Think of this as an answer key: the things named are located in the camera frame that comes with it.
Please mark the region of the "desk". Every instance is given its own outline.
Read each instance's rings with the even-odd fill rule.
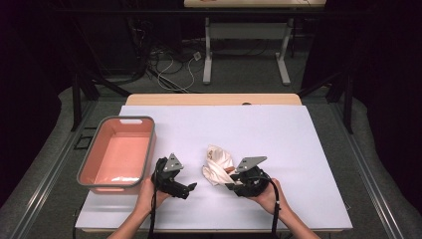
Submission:
[[[185,0],[187,8],[322,8],[325,0]],[[276,60],[283,85],[291,81],[285,63],[285,55],[292,32],[293,19],[287,23],[212,23],[205,19],[205,66],[203,83],[211,83],[211,39],[282,39]]]
[[[242,103],[252,105],[234,106]],[[184,164],[176,180],[198,183],[186,200],[169,198],[158,208],[157,232],[271,231],[272,215],[225,186],[212,186],[202,175],[208,143],[231,152],[235,165],[245,156],[267,156],[260,167],[281,180],[292,208],[312,230],[352,228],[312,119],[296,95],[133,95],[120,114],[151,116],[157,134],[152,165],[174,152]],[[90,192],[76,227],[114,230],[135,200],[136,195]],[[148,228],[145,220],[140,230]],[[278,230],[286,229],[278,224]]]

